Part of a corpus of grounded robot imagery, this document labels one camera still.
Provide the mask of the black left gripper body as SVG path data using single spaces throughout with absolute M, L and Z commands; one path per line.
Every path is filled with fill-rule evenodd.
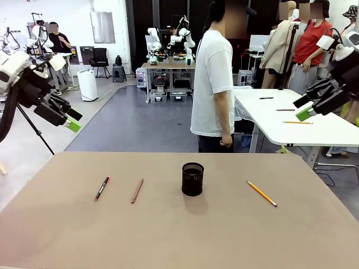
M 19 87 L 18 103 L 30 108 L 48 101 L 53 89 L 53 80 L 46 72 L 38 75 L 35 70 L 26 67 L 16 86 Z

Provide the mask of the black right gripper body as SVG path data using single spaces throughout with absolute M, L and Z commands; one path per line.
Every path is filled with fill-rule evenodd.
M 358 101 L 358 55 L 336 55 L 332 65 L 332 76 L 339 84 L 334 98 L 335 104 L 344 104 L 350 100 Z

